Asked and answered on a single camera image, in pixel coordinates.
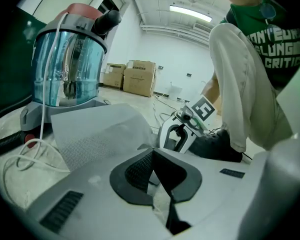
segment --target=person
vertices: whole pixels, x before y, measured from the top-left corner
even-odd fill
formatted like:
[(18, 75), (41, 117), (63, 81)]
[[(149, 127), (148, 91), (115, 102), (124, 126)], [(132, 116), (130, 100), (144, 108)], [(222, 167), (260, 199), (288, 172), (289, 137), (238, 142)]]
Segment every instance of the person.
[(222, 100), (222, 127), (190, 147), (196, 155), (240, 162), (249, 137), (270, 150), (292, 130), (276, 97), (300, 66), (300, 29), (275, 0), (229, 0), (209, 37), (214, 66), (202, 94)]

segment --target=red lid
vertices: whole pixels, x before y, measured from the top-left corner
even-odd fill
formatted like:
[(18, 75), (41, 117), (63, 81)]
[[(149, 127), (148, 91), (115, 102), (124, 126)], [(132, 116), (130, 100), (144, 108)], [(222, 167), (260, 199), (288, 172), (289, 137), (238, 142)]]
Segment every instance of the red lid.
[[(28, 141), (35, 139), (36, 136), (34, 136), (31, 133), (28, 133), (25, 137), (24, 137), (24, 143), (27, 143)], [(28, 144), (28, 148), (31, 149), (34, 145), (36, 145), (36, 142), (31, 142)]]
[(103, 15), (101, 11), (84, 3), (70, 4), (67, 9), (60, 12), (55, 18), (57, 19), (61, 17), (61, 15), (63, 15), (64, 13), (81, 15), (94, 21)]

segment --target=leg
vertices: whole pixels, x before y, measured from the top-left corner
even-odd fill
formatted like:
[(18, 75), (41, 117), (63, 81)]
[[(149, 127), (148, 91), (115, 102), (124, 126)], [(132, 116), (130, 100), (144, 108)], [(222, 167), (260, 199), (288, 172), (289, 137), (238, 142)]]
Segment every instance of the leg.
[(230, 136), (231, 147), (244, 152), (250, 136), (257, 145), (269, 149), (289, 137), (291, 129), (284, 122), (276, 91), (241, 30), (230, 23), (220, 24), (211, 31), (209, 46), (222, 98), (222, 128)]

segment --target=black handle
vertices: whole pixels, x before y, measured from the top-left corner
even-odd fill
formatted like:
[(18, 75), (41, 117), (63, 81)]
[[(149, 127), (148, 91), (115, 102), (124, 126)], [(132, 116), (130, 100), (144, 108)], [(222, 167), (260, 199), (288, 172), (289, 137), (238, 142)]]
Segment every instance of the black handle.
[(111, 10), (95, 20), (92, 31), (99, 36), (104, 36), (117, 26), (121, 20), (120, 13), (116, 10)]

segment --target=white cable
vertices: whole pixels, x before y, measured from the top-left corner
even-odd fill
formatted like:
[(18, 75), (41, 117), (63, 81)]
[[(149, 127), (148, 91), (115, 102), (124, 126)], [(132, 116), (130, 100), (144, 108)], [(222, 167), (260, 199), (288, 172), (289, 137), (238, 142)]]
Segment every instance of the white cable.
[(153, 111), (154, 111), (155, 120), (156, 120), (157, 124), (159, 125), (159, 127), (161, 127), (160, 120), (157, 118), (157, 111), (156, 111), (156, 104), (155, 104), (155, 102), (153, 102), (152, 105), (153, 105), (152, 108), (153, 108)]
[(162, 100), (160, 100), (156, 95), (154, 96), (155, 98), (156, 98), (156, 100), (158, 101), (158, 102), (161, 102), (161, 103), (163, 103), (164, 105), (166, 105), (166, 106), (168, 106), (168, 107), (170, 107), (170, 108), (172, 108), (172, 109), (174, 109), (175, 111), (178, 111), (176, 108), (174, 108), (173, 106), (170, 106), (170, 105), (168, 105), (167, 103), (165, 103), (165, 102), (163, 102)]
[[(43, 143), (43, 144), (47, 145), (49, 148), (51, 148), (55, 153), (57, 153), (57, 154), (60, 156), (59, 152), (58, 152), (53, 146), (51, 146), (49, 143), (47, 143), (46, 141), (44, 141), (44, 140), (42, 140), (42, 139), (39, 139), (39, 138), (33, 138), (33, 139), (30, 139), (29, 141), (27, 141), (27, 142), (24, 144), (24, 146), (22, 147), (21, 152), (25, 149), (25, 147), (26, 147), (28, 144), (33, 143), (33, 142), (39, 142), (39, 143)], [(10, 159), (13, 159), (13, 158), (18, 158), (18, 159), (28, 160), (28, 161), (31, 161), (32, 164), (33, 164), (33, 163), (40, 164), (40, 165), (42, 165), (43, 167), (49, 168), (50, 170), (53, 170), (53, 171), (55, 171), (55, 172), (59, 172), (59, 173), (70, 173), (70, 171), (69, 171), (68, 169), (59, 169), (59, 168), (56, 168), (56, 167), (54, 167), (54, 166), (52, 166), (52, 165), (50, 165), (50, 164), (47, 164), (47, 163), (45, 163), (45, 162), (42, 162), (42, 161), (40, 161), (40, 160), (38, 160), (38, 159), (31, 158), (31, 157), (27, 157), (27, 156), (24, 156), (24, 155), (21, 155), (21, 154), (13, 154), (13, 155), (9, 156), (9, 157), (5, 160), (5, 162), (4, 162), (4, 164), (3, 164), (3, 167), (2, 167), (2, 182), (3, 182), (3, 188), (4, 188), (4, 191), (5, 191), (6, 195), (7, 195), (7, 197), (8, 197), (8, 198), (10, 199), (10, 201), (11, 201), (14, 205), (16, 205), (16, 206), (19, 206), (19, 205), (16, 204), (16, 202), (13, 200), (13, 198), (12, 198), (12, 197), (10, 196), (10, 194), (9, 194), (9, 191), (8, 191), (8, 188), (7, 188), (7, 185), (6, 185), (6, 172), (5, 172), (5, 168), (6, 168), (6, 165), (7, 165), (8, 161), (9, 161)]]
[(168, 116), (169, 118), (171, 117), (171, 114), (160, 113), (160, 114), (159, 114), (159, 117), (162, 119), (162, 121), (166, 121), (166, 119), (164, 119), (164, 118), (162, 117), (162, 115)]
[[(7, 186), (6, 186), (5, 167), (6, 167), (6, 164), (7, 164), (8, 160), (10, 160), (12, 158), (17, 158), (17, 162), (20, 159), (31, 161), (29, 164), (27, 164), (24, 167), (18, 167), (17, 166), (17, 170), (18, 171), (24, 171), (24, 170), (30, 168), (34, 163), (38, 163), (38, 164), (40, 164), (40, 165), (42, 165), (44, 167), (48, 167), (51, 170), (56, 171), (56, 172), (69, 173), (69, 170), (67, 170), (67, 169), (59, 169), (59, 168), (53, 167), (52, 165), (49, 165), (47, 163), (44, 163), (44, 162), (39, 161), (38, 159), (36, 159), (36, 157), (37, 157), (37, 155), (39, 153), (39, 149), (41, 147), (41, 143), (47, 145), (49, 148), (53, 149), (55, 151), (55, 153), (57, 153), (59, 156), (61, 156), (60, 153), (53, 146), (51, 146), (49, 143), (45, 142), (42, 138), (43, 138), (43, 133), (44, 133), (44, 124), (45, 124), (45, 116), (46, 116), (46, 109), (45, 109), (46, 108), (46, 83), (47, 83), (48, 68), (49, 68), (49, 65), (50, 65), (50, 60), (51, 60), (51, 57), (52, 57), (52, 53), (53, 53), (53, 51), (55, 49), (55, 46), (56, 46), (56, 43), (57, 43), (57, 40), (58, 40), (58, 37), (59, 37), (59, 32), (60, 32), (61, 24), (62, 24), (62, 22), (63, 22), (63, 20), (64, 20), (64, 18), (66, 17), (67, 14), (68, 14), (68, 12), (64, 13), (61, 16), (60, 20), (59, 20), (59, 23), (57, 25), (56, 32), (55, 32), (55, 37), (54, 37), (52, 46), (50, 48), (50, 51), (49, 51), (49, 54), (48, 54), (48, 57), (47, 57), (47, 60), (46, 60), (46, 65), (45, 65), (45, 68), (44, 68), (43, 87), (42, 87), (43, 88), (43, 91), (42, 91), (42, 117), (41, 117), (41, 126), (40, 126), (40, 137), (39, 138), (34, 138), (34, 139), (31, 139), (31, 140), (27, 141), (23, 145), (23, 147), (21, 148), (19, 154), (12, 155), (12, 156), (8, 157), (8, 159), (5, 161), (5, 163), (3, 164), (3, 167), (2, 167), (2, 179), (3, 179), (4, 190), (5, 190), (6, 195), (8, 196), (8, 198), (15, 205), (16, 205), (16, 203), (13, 201), (13, 199), (9, 195), (9, 192), (8, 192), (8, 189), (7, 189)], [(28, 146), (28, 144), (33, 143), (33, 142), (39, 142), (39, 144), (37, 146), (37, 149), (35, 151), (34, 157), (32, 158), (32, 157), (23, 156), (22, 152), (24, 151), (24, 149)]]
[[(42, 140), (43, 138), (43, 134), (44, 134), (44, 124), (45, 124), (45, 117), (46, 117), (46, 83), (47, 83), (47, 75), (48, 75), (48, 68), (50, 65), (50, 60), (52, 57), (52, 53), (55, 49), (58, 37), (59, 37), (59, 32), (60, 32), (60, 26), (62, 24), (62, 22), (64, 21), (64, 18), (66, 17), (66, 15), (68, 14), (68, 12), (64, 13), (61, 17), (61, 19), (59, 20), (59, 23), (57, 25), (56, 28), (56, 32), (55, 32), (55, 37), (52, 43), (52, 46), (50, 48), (49, 54), (48, 54), (48, 58), (46, 60), (46, 64), (45, 64), (45, 68), (44, 68), (44, 74), (43, 74), (43, 91), (42, 91), (42, 117), (41, 117), (41, 126), (40, 126), (40, 140)], [(39, 153), (39, 149), (41, 147), (41, 142), (38, 144), (36, 151), (35, 151), (35, 155), (34, 155), (34, 159), (37, 157), (38, 153)], [(31, 166), (33, 166), (33, 162), (28, 163), (27, 165), (25, 165), (24, 167), (19, 167), (18, 166), (18, 162), (19, 162), (20, 158), (17, 159), (17, 170), (18, 171), (24, 171), (29, 169)]]

